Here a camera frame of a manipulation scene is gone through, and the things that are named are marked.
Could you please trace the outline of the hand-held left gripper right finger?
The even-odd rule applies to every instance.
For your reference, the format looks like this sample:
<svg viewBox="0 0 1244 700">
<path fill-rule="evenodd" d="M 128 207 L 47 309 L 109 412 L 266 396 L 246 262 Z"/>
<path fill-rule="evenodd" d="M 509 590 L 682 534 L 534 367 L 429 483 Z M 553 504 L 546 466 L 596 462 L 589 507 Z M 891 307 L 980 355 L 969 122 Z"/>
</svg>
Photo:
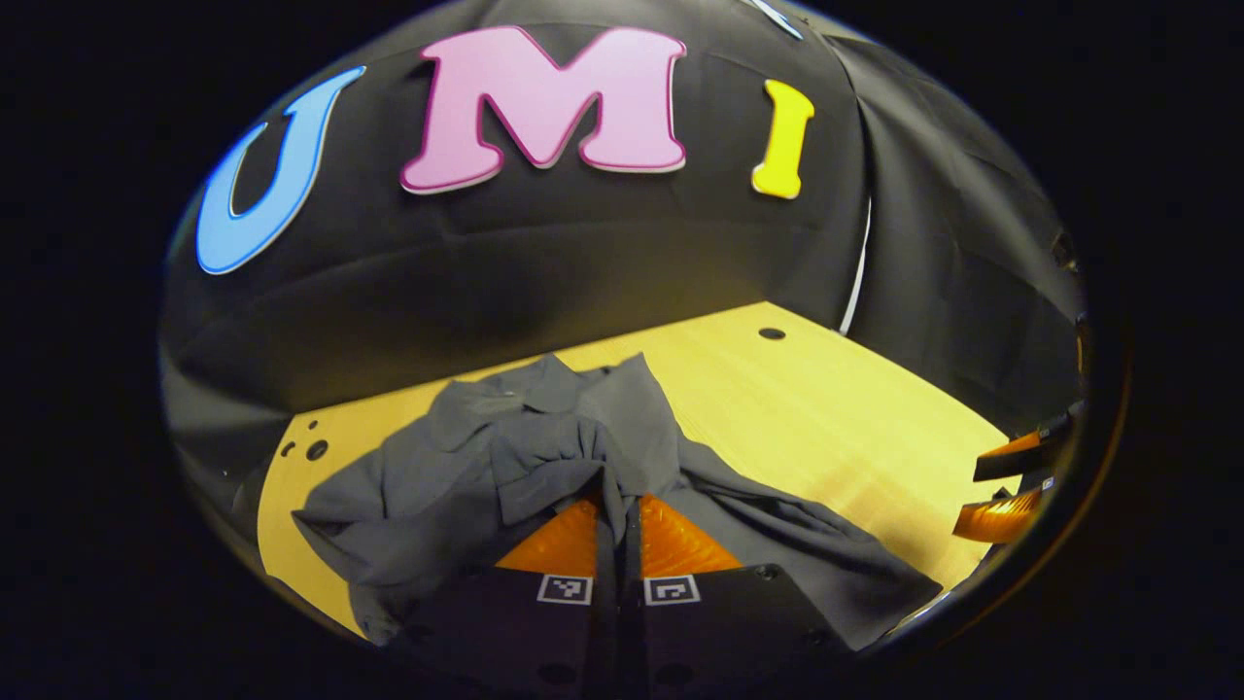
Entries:
<svg viewBox="0 0 1244 700">
<path fill-rule="evenodd" d="M 626 699 L 773 698 L 790 675 L 851 660 L 792 574 L 741 563 L 653 495 L 627 515 L 622 576 Z"/>
</svg>

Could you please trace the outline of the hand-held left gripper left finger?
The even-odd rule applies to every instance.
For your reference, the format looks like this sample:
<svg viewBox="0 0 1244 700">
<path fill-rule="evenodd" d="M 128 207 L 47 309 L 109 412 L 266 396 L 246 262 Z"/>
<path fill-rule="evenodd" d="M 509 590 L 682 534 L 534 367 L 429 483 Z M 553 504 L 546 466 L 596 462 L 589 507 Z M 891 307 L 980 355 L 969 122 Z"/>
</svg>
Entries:
<svg viewBox="0 0 1244 700">
<path fill-rule="evenodd" d="M 618 608 L 613 533 L 588 491 L 418 601 L 388 652 L 428 699 L 610 699 Z"/>
</svg>

